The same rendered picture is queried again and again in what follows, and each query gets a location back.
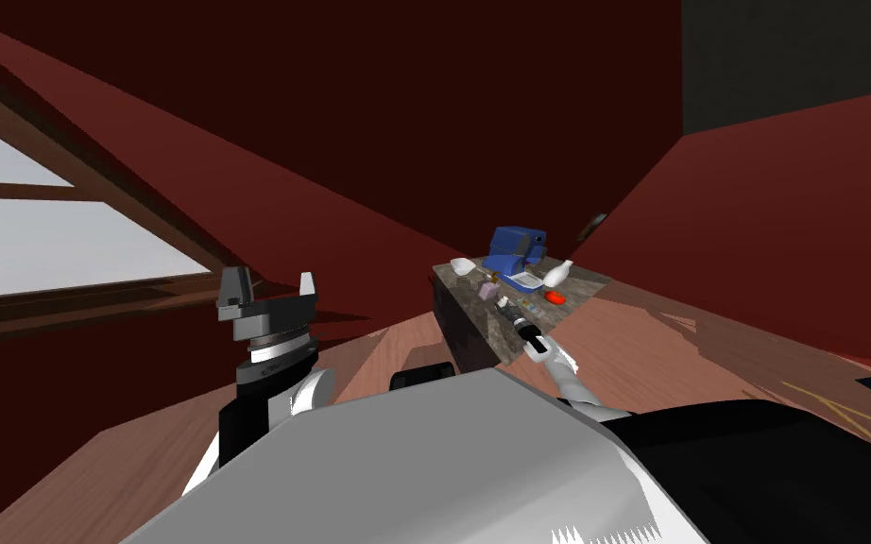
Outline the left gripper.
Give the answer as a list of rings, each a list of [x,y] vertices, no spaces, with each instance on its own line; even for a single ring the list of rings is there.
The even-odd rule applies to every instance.
[[[232,321],[233,340],[244,341],[307,327],[316,316],[316,284],[311,272],[299,278],[299,296],[253,301],[246,266],[222,270],[216,306],[220,321]]]

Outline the dark grey marble table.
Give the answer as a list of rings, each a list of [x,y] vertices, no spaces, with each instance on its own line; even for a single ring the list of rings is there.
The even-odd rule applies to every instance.
[[[479,288],[489,281],[483,267],[459,276],[449,263],[442,263],[433,266],[432,272],[435,319],[462,373],[508,366],[523,355],[524,341],[497,310],[500,298],[507,297],[528,322],[549,334],[611,282],[607,276],[573,265],[568,278],[556,288],[566,302],[554,305],[545,300],[541,291],[522,294],[504,282],[497,294],[481,299]]]

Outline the blue coffee machine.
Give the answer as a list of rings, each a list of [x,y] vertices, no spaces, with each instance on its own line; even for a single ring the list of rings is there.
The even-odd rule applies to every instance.
[[[526,270],[546,256],[546,232],[517,226],[499,227],[490,240],[483,268],[520,293],[529,294],[543,286],[543,280]]]

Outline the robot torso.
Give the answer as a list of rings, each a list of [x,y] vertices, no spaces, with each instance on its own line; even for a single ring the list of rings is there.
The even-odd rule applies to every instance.
[[[707,544],[609,417],[497,368],[317,407],[123,544]]]

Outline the window with brown frame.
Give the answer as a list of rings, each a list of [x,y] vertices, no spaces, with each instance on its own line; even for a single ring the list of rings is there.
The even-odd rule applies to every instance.
[[[68,182],[0,141],[0,185]],[[102,202],[0,198],[0,295],[205,272]]]

